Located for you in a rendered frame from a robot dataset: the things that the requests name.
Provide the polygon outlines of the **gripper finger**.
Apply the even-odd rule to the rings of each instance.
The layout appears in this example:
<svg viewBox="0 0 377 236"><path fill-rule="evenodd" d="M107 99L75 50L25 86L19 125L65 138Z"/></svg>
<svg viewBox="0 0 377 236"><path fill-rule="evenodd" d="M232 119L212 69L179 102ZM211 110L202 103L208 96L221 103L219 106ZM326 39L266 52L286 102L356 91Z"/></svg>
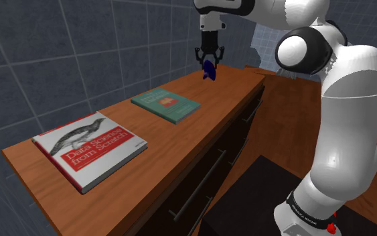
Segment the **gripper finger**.
<svg viewBox="0 0 377 236"><path fill-rule="evenodd" d="M204 57L200 54L201 48L195 47L195 56L198 63L201 65L202 69L204 69Z"/></svg>
<svg viewBox="0 0 377 236"><path fill-rule="evenodd" d="M223 59L224 51L225 51L225 47L224 47L224 46L220 46L220 47L219 47L219 48L213 53L213 57L214 57L214 67L215 67L215 68L218 67L219 62Z"/></svg>

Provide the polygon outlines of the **green book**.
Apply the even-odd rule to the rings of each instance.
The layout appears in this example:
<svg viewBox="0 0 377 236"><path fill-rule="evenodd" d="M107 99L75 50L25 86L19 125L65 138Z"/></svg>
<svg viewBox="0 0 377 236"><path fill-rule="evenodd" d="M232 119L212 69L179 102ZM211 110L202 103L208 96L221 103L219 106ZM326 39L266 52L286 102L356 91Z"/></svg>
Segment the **green book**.
<svg viewBox="0 0 377 236"><path fill-rule="evenodd" d="M173 124L180 123L201 107L200 103L162 88L133 97L131 102Z"/></svg>

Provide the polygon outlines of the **dark blue small object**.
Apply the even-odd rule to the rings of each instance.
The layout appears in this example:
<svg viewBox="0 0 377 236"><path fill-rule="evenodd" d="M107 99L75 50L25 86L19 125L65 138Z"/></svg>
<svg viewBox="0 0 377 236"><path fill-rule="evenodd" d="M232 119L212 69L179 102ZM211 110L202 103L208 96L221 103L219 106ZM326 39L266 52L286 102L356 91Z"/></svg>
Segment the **dark blue small object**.
<svg viewBox="0 0 377 236"><path fill-rule="evenodd" d="M216 69L215 69L213 63L210 62L209 60L205 60L202 68L203 68L203 71L204 71L203 79L205 80L205 79L209 78L210 80L215 81L215 79L216 79Z"/></svg>

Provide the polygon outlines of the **white and red bird book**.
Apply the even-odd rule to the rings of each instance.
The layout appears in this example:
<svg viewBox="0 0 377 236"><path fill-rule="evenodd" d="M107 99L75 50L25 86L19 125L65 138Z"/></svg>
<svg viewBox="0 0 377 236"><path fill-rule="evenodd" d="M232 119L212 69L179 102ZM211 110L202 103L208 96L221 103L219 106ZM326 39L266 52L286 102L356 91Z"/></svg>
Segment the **white and red bird book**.
<svg viewBox="0 0 377 236"><path fill-rule="evenodd" d="M99 112L31 140L80 194L147 149L144 139Z"/></svg>

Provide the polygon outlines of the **black robot stand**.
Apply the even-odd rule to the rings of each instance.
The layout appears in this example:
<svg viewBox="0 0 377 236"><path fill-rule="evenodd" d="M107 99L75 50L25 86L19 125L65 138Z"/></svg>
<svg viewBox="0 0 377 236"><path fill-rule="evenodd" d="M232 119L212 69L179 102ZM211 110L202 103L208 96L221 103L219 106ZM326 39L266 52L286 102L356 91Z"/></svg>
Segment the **black robot stand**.
<svg viewBox="0 0 377 236"><path fill-rule="evenodd" d="M281 236L273 211L287 200L301 179L259 156L245 173L204 215L198 236ZM305 226L321 229L328 236L377 236L377 224L342 206L326 220L317 220L297 206L295 199L287 208Z"/></svg>

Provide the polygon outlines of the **wooden chest of drawers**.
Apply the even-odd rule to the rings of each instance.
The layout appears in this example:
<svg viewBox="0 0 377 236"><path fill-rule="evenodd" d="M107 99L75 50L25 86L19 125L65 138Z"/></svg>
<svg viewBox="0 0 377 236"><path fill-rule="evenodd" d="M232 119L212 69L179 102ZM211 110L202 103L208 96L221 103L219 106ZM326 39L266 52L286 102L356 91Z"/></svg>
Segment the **wooden chest of drawers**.
<svg viewBox="0 0 377 236"><path fill-rule="evenodd" d="M147 149L86 194L80 194L30 140L2 151L61 236L125 236L143 213L218 138L265 78L221 65L215 80L193 72L164 89L198 102L174 125L125 100L102 113L147 142Z"/></svg>

